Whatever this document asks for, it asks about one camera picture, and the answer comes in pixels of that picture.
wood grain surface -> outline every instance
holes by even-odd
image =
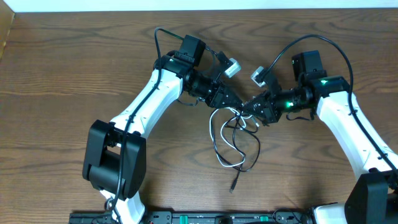
[[[96,119],[119,114],[147,83],[157,26],[197,36],[238,60],[242,70],[226,82],[244,101],[262,91],[250,74],[288,43],[304,34],[329,37],[351,60],[354,92],[368,120],[398,149],[397,9],[20,13],[0,63],[1,223],[66,223],[70,212],[103,209],[104,198],[81,176],[88,130]],[[167,35],[159,39],[164,54],[179,48]],[[304,40],[275,66],[283,88],[295,86],[291,56],[306,50],[320,51],[329,75],[348,79],[332,46]],[[210,62],[205,55],[201,67]],[[145,205],[266,211],[347,199],[353,171],[318,119],[281,118],[262,127],[259,162],[230,194],[236,173],[217,161],[208,134],[211,111],[173,103],[156,124],[140,189]],[[217,127],[230,116],[217,115]],[[238,141],[255,155],[250,137],[238,135]],[[238,159],[227,147],[220,150]]]

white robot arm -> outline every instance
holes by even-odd
[[[293,57],[295,77],[299,86],[291,90],[281,90],[276,77],[269,72],[272,65],[266,72],[262,67],[257,69],[251,78],[257,84],[262,83],[261,86],[267,85],[268,90],[243,105],[234,92],[219,80],[222,73],[225,73],[227,77],[232,77],[240,70],[237,61],[232,58],[229,60],[222,52],[218,54],[213,52],[213,55],[216,55],[220,61],[220,67],[215,69],[212,76],[205,77],[193,69],[198,65],[204,50],[203,42],[186,36],[179,52],[176,51],[172,54],[169,52],[162,57],[160,84],[139,108],[127,131],[129,133],[127,139],[130,141],[127,142],[128,150],[124,154],[127,159],[123,159],[123,161],[127,163],[124,169],[131,170],[127,171],[128,174],[123,174],[123,194],[121,198],[118,198],[116,209],[113,210],[115,220],[115,212],[117,212],[124,224],[140,222],[145,207],[139,198],[138,188],[146,171],[146,139],[163,112],[181,95],[182,91],[187,91],[190,95],[200,98],[212,108],[239,108],[243,113],[262,118],[264,124],[278,122],[282,113],[316,108],[319,118],[331,129],[343,148],[356,178],[359,179],[358,183],[363,175],[370,173],[371,170],[377,170],[380,173],[391,170],[392,166],[387,164],[380,153],[375,150],[351,114],[347,92],[349,85],[343,77],[327,77],[326,71],[322,69],[319,53],[306,52],[298,57]],[[100,190],[108,201],[115,197],[120,158],[119,155],[106,150],[106,146],[120,146],[120,142],[123,140],[122,130],[124,130],[132,111],[152,91],[158,75],[159,70],[155,68],[148,84],[137,98],[109,124],[96,121],[90,128],[83,178],[89,180],[94,188]],[[381,152],[384,153],[383,155],[387,156],[394,166],[398,166],[398,155],[386,145],[371,126],[353,94],[352,102],[356,115],[365,130],[374,139]],[[386,185],[381,185],[382,187],[379,184],[376,188],[382,188],[381,192],[384,192]],[[383,209],[380,211],[385,211],[386,201],[377,202],[382,204],[380,206]],[[315,207],[312,221],[308,223],[355,223],[347,221],[349,218],[346,209],[347,206],[343,203]],[[368,214],[369,212],[365,208],[361,213]]]
[[[369,173],[371,169],[377,169],[380,172],[391,170],[354,120],[347,99],[346,91],[331,93],[329,97],[321,98],[317,107],[317,115],[337,138],[353,168],[356,179],[358,180],[361,174]],[[387,146],[366,119],[354,94],[352,101],[363,126],[389,160],[398,166],[398,155]],[[344,203],[319,206],[313,212],[317,224],[347,224]]]
[[[114,123],[115,128],[124,129],[126,127],[129,115],[142,99],[151,91],[157,81],[159,71],[155,69],[152,72],[152,76],[148,84],[136,97],[136,99],[119,115],[114,117],[111,122]],[[155,126],[156,122],[162,116],[163,112],[169,105],[175,101],[182,93],[182,79],[177,77],[175,73],[168,70],[162,70],[162,78],[160,84],[155,92],[146,100],[141,109],[137,112],[133,119],[132,124],[129,127],[129,133],[137,131],[141,134],[141,137],[148,138],[150,131]],[[114,198],[114,194],[107,190],[100,191],[106,199]],[[119,212],[122,223],[138,223],[144,212],[145,206],[142,204],[139,192],[137,192],[133,198],[127,198],[125,200],[118,200],[116,203],[116,210]]]

black wire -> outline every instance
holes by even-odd
[[[120,215],[117,212],[117,210],[115,210],[116,208],[116,203],[118,202],[118,199],[120,197],[121,191],[122,191],[122,179],[123,179],[123,164],[124,164],[124,151],[126,149],[126,143],[127,143],[127,133],[129,131],[129,127],[130,124],[133,122],[134,117],[136,116],[137,112],[141,109],[141,107],[144,105],[144,103],[148,100],[148,98],[153,94],[153,92],[156,91],[156,89],[159,86],[160,80],[162,78],[162,61],[161,61],[161,54],[160,54],[160,47],[159,47],[159,42],[157,40],[157,31],[163,31],[167,34],[170,34],[180,40],[183,40],[182,37],[180,37],[179,35],[173,34],[170,31],[167,31],[163,28],[156,28],[155,29],[155,33],[154,33],[154,37],[155,37],[155,45],[156,45],[156,51],[157,51],[157,57],[158,57],[158,63],[159,63],[159,74],[157,77],[157,81],[155,83],[155,85],[153,86],[153,88],[148,92],[148,94],[144,97],[144,99],[142,99],[142,101],[137,105],[137,107],[134,109],[134,111],[130,114],[129,119],[126,123],[126,127],[124,128],[123,131],[123,141],[121,144],[121,149],[120,149],[120,163],[119,163],[119,176],[118,176],[118,187],[116,190],[116,194],[115,194],[115,198],[113,199],[112,203],[111,203],[111,211],[115,211],[115,214],[119,220],[119,223],[121,223],[121,219],[120,219]]]
[[[255,125],[255,127],[256,127],[256,130],[255,130],[255,131],[247,130],[246,128],[244,128],[244,127],[242,126],[241,123],[238,123],[238,125],[239,125],[240,129],[242,129],[242,131],[245,130],[245,131],[247,131],[247,132],[249,132],[249,133],[252,133],[252,134],[255,134],[255,133],[257,133],[257,132],[259,131],[259,127],[257,127],[256,125]]]
[[[212,115],[215,113],[216,110],[217,110],[217,109],[215,109],[215,110],[211,113],[210,116],[212,116]],[[239,168],[238,168],[237,166],[232,167],[232,168],[234,168],[235,170],[237,170],[238,173],[236,174],[236,177],[235,177],[235,179],[233,180],[233,183],[232,183],[231,188],[230,188],[230,190],[229,190],[229,192],[231,192],[231,193],[232,193],[232,191],[234,190],[234,188],[235,188],[235,186],[236,186],[236,183],[237,183],[237,181],[238,181],[238,177],[239,177],[240,173],[241,173],[241,172],[248,172],[248,171],[250,171],[250,170],[254,167],[254,165],[256,164],[256,162],[257,162],[257,160],[258,160],[258,158],[259,158],[259,156],[260,156],[260,150],[261,150],[261,142],[260,142],[260,139],[259,139],[257,136],[255,136],[252,132],[248,131],[247,129],[239,128],[239,127],[238,127],[238,125],[239,125],[239,120],[240,120],[240,117],[241,117],[241,116],[242,116],[242,112],[240,112],[239,115],[235,115],[235,116],[233,116],[232,118],[230,118],[230,119],[226,122],[225,127],[226,127],[226,128],[233,128],[233,135],[232,135],[233,146],[235,147],[235,149],[236,149],[238,152],[240,152],[240,153],[243,155],[242,162],[245,160],[246,154],[236,146],[236,138],[235,138],[235,136],[236,136],[236,130],[240,130],[240,131],[243,131],[243,132],[248,133],[249,135],[251,135],[251,136],[252,136],[254,139],[256,139],[256,141],[258,142],[259,148],[258,148],[258,152],[257,152],[256,159],[254,160],[254,162],[252,163],[252,165],[251,165],[248,169],[243,169],[243,163],[240,164]],[[229,122],[231,122],[231,121],[234,120],[234,119],[236,120],[235,125],[234,125],[234,126],[230,126],[230,125],[229,125]],[[214,150],[215,150],[216,154],[218,155],[218,157],[219,157],[223,162],[225,162],[227,165],[229,165],[229,166],[233,165],[232,163],[230,163],[230,161],[226,160],[226,159],[225,159],[220,153],[218,153],[218,151],[217,151],[216,138],[215,138],[215,131],[214,131],[213,121],[212,121],[212,120],[210,121],[210,131],[211,131],[211,133],[210,133],[210,134],[211,134],[211,137],[213,138],[213,147],[214,147]]]
[[[353,87],[354,87],[354,73],[353,73],[353,68],[351,67],[351,64],[348,60],[347,55],[343,52],[343,50],[333,41],[327,39],[326,37],[320,36],[320,35],[316,35],[316,34],[309,34],[309,35],[305,35],[303,37],[298,38],[297,40],[293,41],[292,43],[290,43],[288,46],[286,46],[280,53],[279,55],[275,58],[274,62],[271,64],[271,66],[266,70],[265,74],[267,74],[272,68],[273,66],[276,64],[276,62],[279,60],[279,58],[294,44],[296,44],[297,42],[303,40],[303,39],[307,39],[307,38],[318,38],[321,40],[324,40],[326,42],[328,42],[329,44],[333,45],[339,52],[340,54],[343,56],[344,60],[346,61],[347,67],[348,67],[348,71],[349,71],[349,89],[348,89],[348,106],[349,106],[349,110],[351,112],[351,114],[353,115],[354,120],[356,121],[357,125],[359,126],[359,128],[362,130],[362,132],[364,133],[364,135],[368,138],[368,140],[370,141],[370,143],[373,145],[373,147],[375,148],[375,150],[379,153],[380,157],[384,159],[384,161],[388,164],[388,166],[394,171],[394,180],[391,179],[390,181],[396,181],[397,180],[397,176],[398,176],[398,170],[397,168],[393,165],[393,163],[388,159],[388,157],[381,151],[380,147],[377,145],[377,143],[374,141],[374,139],[371,137],[371,135],[368,133],[368,131],[366,130],[366,128],[362,125],[362,122],[359,120],[358,116],[356,115],[356,110],[354,109],[353,106],[353,101],[352,101],[352,95],[353,95]]]
[[[291,212],[291,213],[293,214],[294,218],[298,221],[298,223],[301,223],[301,220],[299,220],[299,218],[297,218],[296,214],[295,214],[291,209],[285,208],[285,207],[283,207],[283,208],[278,208],[278,209],[275,210],[274,213],[272,214],[272,219],[275,220],[276,223],[281,223],[281,222],[278,222],[277,219],[276,219],[276,213],[277,213],[278,211],[280,211],[280,210],[287,210],[287,211]]]
[[[304,117],[302,117],[302,116],[298,116],[298,117],[295,117],[295,118],[290,118],[289,117],[289,114],[290,113],[287,113],[286,114],[286,120],[288,120],[288,121],[294,121],[294,120],[296,120],[296,119],[302,119],[302,120],[304,120],[304,121],[311,121],[311,120],[313,120],[313,119],[308,119],[308,118],[304,118]]]
[[[208,50],[211,53],[211,57],[213,58],[213,61],[211,62],[210,68],[206,69],[204,71],[199,71],[202,73],[202,75],[206,75],[207,73],[209,73],[210,71],[212,71],[214,69],[214,66],[216,65],[216,55],[217,53],[212,50],[208,45],[206,45],[206,50]]]
[[[197,98],[197,102],[196,103],[184,103],[184,102],[180,101],[179,99],[176,99],[176,100],[177,100],[177,102],[179,102],[179,103],[181,103],[182,105],[185,105],[185,106],[196,106],[199,103],[199,98]]]

tangled cables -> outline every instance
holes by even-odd
[[[250,171],[254,165],[256,164],[259,156],[260,156],[260,149],[261,149],[261,143],[260,143],[260,139],[254,135],[255,133],[258,132],[259,129],[259,124],[258,122],[254,119],[254,117],[252,115],[243,115],[242,111],[238,111],[234,108],[226,108],[228,110],[230,110],[232,113],[234,113],[234,116],[232,118],[230,118],[229,120],[227,120],[221,127],[220,129],[220,135],[222,140],[231,148],[233,148],[235,151],[238,151],[240,153],[240,155],[242,156],[242,160],[241,162],[238,163],[231,163],[230,161],[226,160],[219,152],[218,152],[218,148],[217,148],[217,144],[216,144],[216,138],[215,138],[215,130],[213,127],[213,116],[220,110],[220,109],[215,109],[211,114],[210,114],[210,120],[209,120],[209,132],[210,132],[210,138],[213,141],[213,147],[214,150],[216,152],[216,156],[217,159],[219,160],[220,164],[223,167],[232,167],[235,170],[238,171],[238,173],[236,174],[235,179],[233,180],[233,183],[231,185],[231,188],[229,190],[229,192],[233,192],[233,190],[235,189],[236,183],[238,181],[238,177],[240,175],[241,172],[248,172]],[[254,124],[256,125],[256,130],[251,131],[246,129],[247,127],[247,123],[246,120],[251,119]],[[224,128],[231,128],[233,129],[233,133],[232,133],[232,144],[224,137],[223,135],[223,129]],[[249,166],[249,168],[247,169],[243,169],[243,164],[246,161],[246,154],[240,150],[237,145],[236,145],[236,131],[243,131],[244,133],[249,134],[250,136],[252,136],[258,143],[258,151],[257,151],[257,156],[254,160],[254,162]]]

green terminal block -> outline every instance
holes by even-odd
[[[260,222],[268,222],[268,216],[261,216],[260,217]]]
[[[188,215],[181,215],[180,216],[180,224],[188,224]]]

